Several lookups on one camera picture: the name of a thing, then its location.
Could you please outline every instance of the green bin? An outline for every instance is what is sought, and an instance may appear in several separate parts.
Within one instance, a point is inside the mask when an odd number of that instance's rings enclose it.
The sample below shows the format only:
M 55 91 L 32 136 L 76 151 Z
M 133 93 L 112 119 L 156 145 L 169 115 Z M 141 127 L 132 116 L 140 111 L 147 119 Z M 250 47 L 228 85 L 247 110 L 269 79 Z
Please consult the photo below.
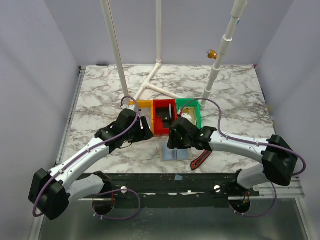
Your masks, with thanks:
M 179 111 L 187 102 L 193 100 L 194 98 L 177 98 L 175 100 L 176 104 L 176 110 Z M 198 129 L 201 129 L 202 127 L 202 118 L 201 118 L 201 112 L 200 112 L 200 105 L 198 101 L 193 101 L 189 103 L 187 107 L 194 108 L 194 113 L 195 113 L 195 121 L 196 121 L 196 126 Z

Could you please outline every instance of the plastic bin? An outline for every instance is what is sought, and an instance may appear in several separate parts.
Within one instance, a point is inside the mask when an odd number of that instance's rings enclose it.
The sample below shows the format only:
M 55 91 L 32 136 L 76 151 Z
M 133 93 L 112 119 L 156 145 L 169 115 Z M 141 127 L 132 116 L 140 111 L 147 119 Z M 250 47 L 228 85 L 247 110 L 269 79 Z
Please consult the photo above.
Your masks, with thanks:
M 163 121 L 163 115 L 169 116 L 169 105 L 171 105 L 171 124 L 177 119 L 177 107 L 175 99 L 156 99 L 153 100 L 153 127 L 155 135 L 169 135 L 170 123 Z
M 177 111 L 180 110 L 187 102 L 193 100 L 194 98 L 177 98 L 175 100 L 176 102 L 176 109 Z M 200 112 L 200 105 L 198 101 L 193 101 L 187 105 L 187 107 L 193 107 L 195 112 L 195 121 L 196 126 L 198 129 L 201 129 L 202 127 L 202 118 L 201 118 L 201 112 Z
M 139 106 L 139 110 L 140 111 L 140 115 L 141 116 L 145 116 L 144 115 L 144 110 L 143 109 L 150 109 L 150 116 L 146 116 L 147 117 L 147 122 L 149 124 L 149 127 L 151 127 L 151 132 L 154 132 L 154 101 L 153 100 L 138 100 L 138 106 Z M 133 105 L 135 102 L 134 101 L 130 101 L 130 105 Z

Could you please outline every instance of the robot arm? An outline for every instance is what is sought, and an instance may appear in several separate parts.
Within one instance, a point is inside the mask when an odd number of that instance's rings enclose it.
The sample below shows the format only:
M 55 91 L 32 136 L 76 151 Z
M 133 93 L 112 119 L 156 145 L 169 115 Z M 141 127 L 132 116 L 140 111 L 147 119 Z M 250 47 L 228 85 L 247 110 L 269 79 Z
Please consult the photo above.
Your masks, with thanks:
M 272 144 L 291 150 L 282 137 L 272 135 L 267 139 L 224 134 L 226 137 L 214 127 L 205 126 L 198 129 L 186 118 L 179 117 L 170 128 L 167 146 L 170 149 L 193 147 L 198 150 L 222 151 L 257 161 L 258 165 L 237 171 L 238 176 L 232 187 L 239 191 L 245 191 L 254 185 L 266 182 L 281 186 L 290 184 L 298 158 L 287 151 L 266 146 L 266 144 Z
M 124 142 L 136 143 L 154 136 L 143 116 L 138 117 L 128 132 L 117 137 L 133 124 L 136 115 L 134 110 L 124 109 L 115 122 L 99 129 L 94 138 L 69 160 L 49 171 L 38 170 L 33 176 L 28 199 L 35 204 L 38 198 L 36 207 L 53 220 L 66 210 L 70 202 L 100 193 L 104 185 L 110 182 L 105 174 L 97 172 L 85 179 L 77 179 Z

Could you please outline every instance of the screw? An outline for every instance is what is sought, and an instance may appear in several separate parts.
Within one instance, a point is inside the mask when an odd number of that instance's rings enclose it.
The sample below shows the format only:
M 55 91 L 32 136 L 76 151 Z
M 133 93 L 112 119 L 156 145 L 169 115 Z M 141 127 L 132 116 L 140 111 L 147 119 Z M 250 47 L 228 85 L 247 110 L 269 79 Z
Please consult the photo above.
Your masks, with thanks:
M 259 186 L 258 185 L 253 186 L 252 189 L 255 192 L 259 192 Z
M 214 191 L 215 191 L 216 193 L 220 193 L 220 191 L 221 191 L 221 187 L 220 187 L 219 185 L 215 185 L 215 186 L 213 187 L 213 189 L 214 189 Z
M 123 189 L 124 191 L 121 191 L 123 194 L 125 194 L 127 191 L 126 189 L 128 189 L 126 186 L 122 186 L 121 189 Z

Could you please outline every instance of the vertical pipe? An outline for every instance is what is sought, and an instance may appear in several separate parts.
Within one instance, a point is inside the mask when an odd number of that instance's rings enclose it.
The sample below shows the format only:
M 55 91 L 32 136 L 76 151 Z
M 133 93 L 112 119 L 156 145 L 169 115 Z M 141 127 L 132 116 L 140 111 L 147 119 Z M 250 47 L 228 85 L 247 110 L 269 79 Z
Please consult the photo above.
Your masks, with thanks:
M 161 64 L 162 0 L 156 0 L 156 62 Z
M 124 72 L 124 66 L 122 65 L 122 61 L 121 61 L 115 25 L 112 18 L 110 2 L 109 0 L 100 0 L 100 1 L 101 1 L 102 10 L 103 10 L 105 24 L 106 24 L 106 27 L 108 28 L 109 37 L 110 37 L 111 45 L 113 48 L 113 54 L 115 57 L 116 67 L 118 69 L 118 74 L 119 74 L 123 94 L 125 96 L 129 96 L 128 86 L 127 86 L 125 72 Z M 127 98 L 125 100 L 125 103 L 127 105 L 130 105 L 130 99 Z
M 238 24 L 239 18 L 242 16 L 242 13 L 244 12 L 244 9 L 247 5 L 248 0 L 235 0 L 231 12 L 231 19 L 229 21 L 228 27 L 226 29 L 225 35 L 223 35 L 220 48 L 219 48 L 219 54 L 218 57 L 212 66 L 211 73 L 209 76 L 209 81 L 207 86 L 204 89 L 202 97 L 207 99 L 209 98 L 213 84 L 215 80 L 218 77 L 218 74 L 220 72 L 220 66 L 222 64 L 223 59 L 225 58 L 229 45 L 231 44 L 233 40 L 233 35 L 236 30 L 236 26 Z M 206 105 L 206 101 L 202 100 L 200 103 L 201 109 L 203 109 Z

